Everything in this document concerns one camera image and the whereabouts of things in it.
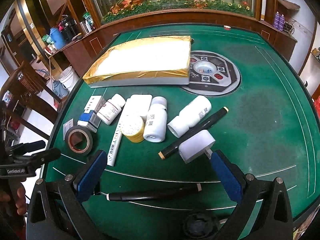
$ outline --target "black marker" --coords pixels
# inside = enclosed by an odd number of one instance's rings
[[[170,188],[144,192],[115,192],[107,194],[109,201],[146,201],[146,200],[160,200],[160,199],[173,199],[185,195],[198,193],[201,191],[201,184],[194,183],[189,186],[181,188]]]
[[[222,117],[226,115],[226,113],[229,112],[229,109],[225,106],[221,108],[219,111],[215,112],[214,114],[210,115],[206,120],[201,122],[200,124],[197,124],[195,127],[191,128],[189,131],[187,131],[184,135],[182,135],[179,139],[174,141],[172,144],[170,144],[168,147],[164,148],[161,152],[158,153],[158,155],[161,157],[161,159],[167,159],[170,157],[176,150],[178,150],[179,145],[183,143],[184,141],[188,140],[201,130],[207,130],[214,124],[216,124]]]

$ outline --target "white bottle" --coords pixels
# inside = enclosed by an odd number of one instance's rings
[[[87,20],[85,20],[85,26],[87,27],[88,32],[92,32],[92,29],[91,29],[90,23],[89,23]]]
[[[154,97],[147,114],[143,137],[149,142],[162,142],[165,139],[167,125],[167,100]]]
[[[121,112],[121,108],[125,105],[124,98],[115,94],[109,99],[103,107],[98,111],[97,116],[107,125],[110,125],[116,116]]]
[[[168,123],[168,128],[175,137],[180,138],[191,127],[199,123],[210,110],[210,101],[204,96],[197,96]]]

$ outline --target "blue gripper pad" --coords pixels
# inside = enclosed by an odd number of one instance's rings
[[[99,182],[99,179],[107,166],[108,155],[105,151],[98,150],[91,160],[86,163],[73,181],[76,190],[76,198],[82,203],[87,201]]]
[[[243,189],[237,178],[233,175],[230,168],[231,163],[221,151],[211,154],[211,166],[220,179],[225,191],[232,201],[240,203],[242,201]]]

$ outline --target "red button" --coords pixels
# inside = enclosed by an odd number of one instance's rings
[[[215,73],[213,76],[219,80],[223,79],[223,76],[221,76],[219,73]]]

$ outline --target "yellow round container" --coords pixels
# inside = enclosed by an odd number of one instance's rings
[[[121,132],[130,141],[139,143],[144,140],[144,122],[138,115],[128,115],[121,121]]]

